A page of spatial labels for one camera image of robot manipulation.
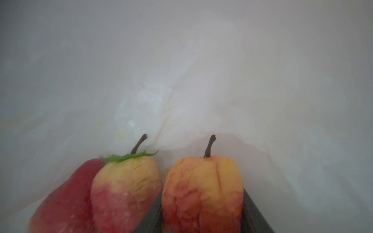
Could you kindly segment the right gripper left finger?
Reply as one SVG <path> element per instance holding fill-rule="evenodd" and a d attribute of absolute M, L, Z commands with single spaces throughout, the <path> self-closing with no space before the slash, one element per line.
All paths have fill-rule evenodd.
<path fill-rule="evenodd" d="M 133 233 L 163 233 L 162 193 L 160 192 Z"/>

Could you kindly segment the fake peach with leaf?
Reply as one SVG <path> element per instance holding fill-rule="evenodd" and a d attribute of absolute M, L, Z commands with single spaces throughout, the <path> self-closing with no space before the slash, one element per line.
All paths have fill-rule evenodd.
<path fill-rule="evenodd" d="M 162 191 L 152 154 L 138 152 L 143 135 L 127 155 L 103 158 L 91 187 L 93 220 L 100 233 L 132 233 Z"/>

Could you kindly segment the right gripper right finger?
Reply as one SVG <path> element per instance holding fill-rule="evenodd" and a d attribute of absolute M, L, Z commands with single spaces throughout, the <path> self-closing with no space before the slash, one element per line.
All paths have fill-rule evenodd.
<path fill-rule="evenodd" d="M 246 190 L 243 193 L 241 233 L 275 233 Z"/>

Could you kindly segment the white plastic bag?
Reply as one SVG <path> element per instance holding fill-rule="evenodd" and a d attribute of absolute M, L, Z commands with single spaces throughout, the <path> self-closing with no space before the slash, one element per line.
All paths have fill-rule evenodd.
<path fill-rule="evenodd" d="M 372 1 L 1 1 L 1 232 L 143 135 L 238 164 L 277 233 L 373 230 Z"/>

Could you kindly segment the red yellow fake peach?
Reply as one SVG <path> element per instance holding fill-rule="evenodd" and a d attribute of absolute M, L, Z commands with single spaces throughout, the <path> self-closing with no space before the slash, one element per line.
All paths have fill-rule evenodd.
<path fill-rule="evenodd" d="M 210 137 L 205 155 L 178 160 L 162 192 L 164 233 L 239 233 L 243 181 L 229 157 L 212 155 Z"/>

